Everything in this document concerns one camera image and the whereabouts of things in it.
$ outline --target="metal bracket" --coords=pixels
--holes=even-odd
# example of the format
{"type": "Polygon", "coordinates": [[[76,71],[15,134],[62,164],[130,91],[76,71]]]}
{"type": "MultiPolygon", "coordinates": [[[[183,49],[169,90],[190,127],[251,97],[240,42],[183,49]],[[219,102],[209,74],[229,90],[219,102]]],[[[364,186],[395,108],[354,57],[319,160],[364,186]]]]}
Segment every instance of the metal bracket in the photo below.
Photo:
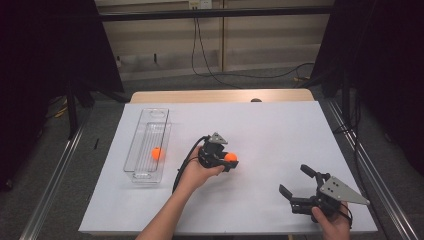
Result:
{"type": "Polygon", "coordinates": [[[363,205],[370,204],[369,200],[364,198],[335,176],[331,176],[331,178],[322,185],[319,191],[338,201],[359,203],[363,205]]]}

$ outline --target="white wall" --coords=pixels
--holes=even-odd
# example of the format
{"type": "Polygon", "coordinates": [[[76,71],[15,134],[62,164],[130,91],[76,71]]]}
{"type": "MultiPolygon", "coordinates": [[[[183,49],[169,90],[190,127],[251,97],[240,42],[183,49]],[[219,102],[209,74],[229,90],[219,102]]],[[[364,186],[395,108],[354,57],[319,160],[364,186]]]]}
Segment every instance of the white wall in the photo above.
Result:
{"type": "MultiPolygon", "coordinates": [[[[186,10],[188,1],[97,0],[100,13],[186,10]]],[[[333,0],[214,0],[213,8],[329,6],[333,0]]],[[[315,61],[328,15],[199,19],[212,71],[292,67],[315,61]]],[[[123,80],[192,74],[194,20],[105,22],[123,80]],[[153,60],[156,54],[157,63],[153,60]]],[[[196,42],[197,72],[207,72],[196,42]]]]}

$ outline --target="transparent tray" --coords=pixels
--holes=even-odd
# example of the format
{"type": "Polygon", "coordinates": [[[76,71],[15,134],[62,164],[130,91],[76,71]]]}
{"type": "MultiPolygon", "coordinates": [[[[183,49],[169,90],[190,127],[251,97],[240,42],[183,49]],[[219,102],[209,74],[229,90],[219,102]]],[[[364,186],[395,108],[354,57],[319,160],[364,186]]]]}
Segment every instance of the transparent tray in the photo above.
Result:
{"type": "Polygon", "coordinates": [[[169,109],[146,108],[141,111],[124,166],[124,172],[133,183],[150,185],[162,180],[170,132],[169,109]]]}

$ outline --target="white tabletop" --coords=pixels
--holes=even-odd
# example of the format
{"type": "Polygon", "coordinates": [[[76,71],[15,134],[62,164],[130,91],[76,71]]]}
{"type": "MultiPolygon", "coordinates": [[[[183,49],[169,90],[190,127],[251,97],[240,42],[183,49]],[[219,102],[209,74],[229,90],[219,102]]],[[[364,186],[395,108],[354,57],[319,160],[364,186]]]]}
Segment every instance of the white tabletop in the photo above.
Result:
{"type": "MultiPolygon", "coordinates": [[[[213,177],[187,203],[176,235],[307,234],[320,231],[310,216],[292,214],[278,191],[315,195],[307,164],[358,191],[318,102],[127,104],[79,231],[138,234],[163,206],[183,159],[202,136],[218,132],[239,165],[213,177]],[[141,110],[168,108],[172,123],[162,181],[143,188],[123,166],[141,110]]],[[[352,233],[377,231],[363,205],[349,204],[352,233]]]]}

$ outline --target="electrical wire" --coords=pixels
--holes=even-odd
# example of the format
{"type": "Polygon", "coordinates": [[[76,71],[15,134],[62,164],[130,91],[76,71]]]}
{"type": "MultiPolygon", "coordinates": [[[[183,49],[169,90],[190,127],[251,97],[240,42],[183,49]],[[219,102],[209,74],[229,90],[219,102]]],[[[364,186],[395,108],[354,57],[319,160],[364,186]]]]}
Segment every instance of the electrical wire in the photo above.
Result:
{"type": "Polygon", "coordinates": [[[200,33],[200,24],[199,24],[199,19],[198,19],[198,18],[195,18],[195,19],[194,19],[194,32],[195,32],[195,33],[194,33],[193,52],[192,52],[192,54],[191,54],[191,67],[193,68],[194,73],[195,73],[196,75],[200,75],[200,74],[198,74],[198,73],[194,70],[194,61],[193,61],[193,58],[194,58],[194,50],[195,50],[195,48],[196,48],[197,32],[198,32],[198,34],[199,34],[199,41],[200,41],[200,45],[201,45],[201,47],[202,47],[203,59],[205,60],[206,68],[208,69],[208,72],[209,72],[210,76],[211,76],[211,77],[213,77],[213,78],[215,79],[215,81],[217,81],[217,82],[219,82],[219,83],[221,83],[221,84],[224,84],[224,85],[227,85],[227,86],[230,86],[230,87],[233,87],[233,88],[237,88],[237,89],[242,89],[242,88],[241,88],[241,87],[239,87],[239,86],[236,86],[236,85],[233,85],[233,84],[229,84],[229,83],[225,83],[225,82],[220,81],[220,80],[219,80],[218,78],[216,78],[216,77],[215,77],[215,75],[212,73],[211,69],[209,68],[208,60],[206,59],[205,49],[204,49],[204,47],[203,47],[202,35],[201,35],[201,33],[200,33]]]}
{"type": "MultiPolygon", "coordinates": [[[[368,189],[367,189],[367,187],[366,187],[366,185],[364,183],[364,179],[363,179],[362,173],[360,171],[359,161],[358,161],[358,151],[359,151],[359,148],[358,148],[358,146],[359,146],[359,123],[360,123],[360,120],[361,120],[361,117],[362,117],[361,112],[362,112],[362,110],[361,110],[361,99],[360,99],[360,96],[358,94],[358,91],[356,91],[355,92],[355,106],[354,106],[354,111],[351,114],[351,120],[354,119],[355,120],[355,124],[353,126],[350,126],[349,128],[347,128],[346,124],[342,124],[336,130],[342,129],[342,128],[345,128],[345,129],[342,130],[342,131],[336,131],[336,130],[334,130],[333,133],[337,134],[337,133],[345,133],[345,132],[351,132],[351,131],[353,131],[353,133],[355,134],[355,140],[354,140],[354,143],[353,143],[354,144],[354,146],[353,146],[353,161],[354,161],[354,164],[355,164],[356,172],[358,173],[358,177],[359,177],[359,182],[360,182],[361,188],[363,189],[363,192],[365,193],[365,197],[366,198],[369,198],[369,192],[368,192],[368,189]]],[[[371,206],[372,210],[374,211],[374,214],[375,214],[375,216],[377,218],[377,221],[380,224],[380,227],[381,227],[381,229],[383,231],[383,234],[384,234],[385,238],[386,239],[390,239],[388,237],[388,235],[387,235],[387,232],[386,232],[386,230],[385,230],[385,228],[384,228],[384,226],[383,226],[383,224],[381,222],[381,218],[380,218],[379,214],[377,213],[377,211],[375,209],[375,206],[374,206],[374,204],[373,204],[372,201],[370,203],[370,206],[371,206]]]]}
{"type": "Polygon", "coordinates": [[[174,181],[174,186],[172,187],[172,193],[174,193],[175,189],[177,189],[178,183],[180,182],[181,176],[183,175],[184,170],[187,167],[187,165],[190,163],[191,160],[197,158],[197,156],[196,156],[196,157],[189,159],[191,154],[193,153],[194,149],[196,149],[197,145],[199,145],[199,143],[202,140],[207,140],[207,139],[209,139],[209,136],[203,136],[203,137],[199,138],[199,140],[196,141],[196,143],[193,145],[193,147],[188,152],[187,157],[184,159],[183,163],[181,164],[180,169],[178,169],[178,173],[177,173],[177,176],[175,177],[175,181],[174,181]]]}
{"type": "Polygon", "coordinates": [[[241,89],[241,87],[239,87],[239,86],[235,86],[235,85],[232,85],[232,84],[224,83],[224,82],[218,80],[216,78],[216,76],[235,76],[235,77],[245,77],[245,78],[273,79],[273,78],[284,77],[284,76],[289,75],[292,72],[296,72],[297,77],[299,78],[298,70],[301,67],[307,66],[307,65],[314,65],[314,64],[315,63],[303,63],[303,64],[300,64],[300,65],[296,66],[295,68],[293,68],[292,70],[290,70],[288,72],[285,72],[283,74],[274,75],[274,76],[255,76],[255,75],[246,75],[246,74],[237,74],[237,73],[212,73],[212,71],[209,68],[209,64],[208,64],[208,61],[206,59],[205,50],[204,50],[204,47],[203,47],[203,40],[202,40],[202,36],[201,36],[201,31],[200,31],[199,19],[197,19],[197,18],[194,19],[194,42],[193,42],[193,50],[192,50],[192,53],[191,53],[191,67],[193,69],[193,72],[197,76],[200,76],[200,77],[213,77],[217,82],[219,82],[221,84],[224,84],[224,85],[227,85],[227,86],[230,86],[230,87],[241,89]],[[200,42],[200,45],[201,45],[201,48],[202,48],[203,59],[204,59],[204,61],[206,63],[206,67],[208,69],[209,74],[200,74],[200,73],[196,72],[196,69],[194,68],[194,52],[195,52],[195,49],[196,49],[197,35],[199,35],[199,42],[200,42]]]}

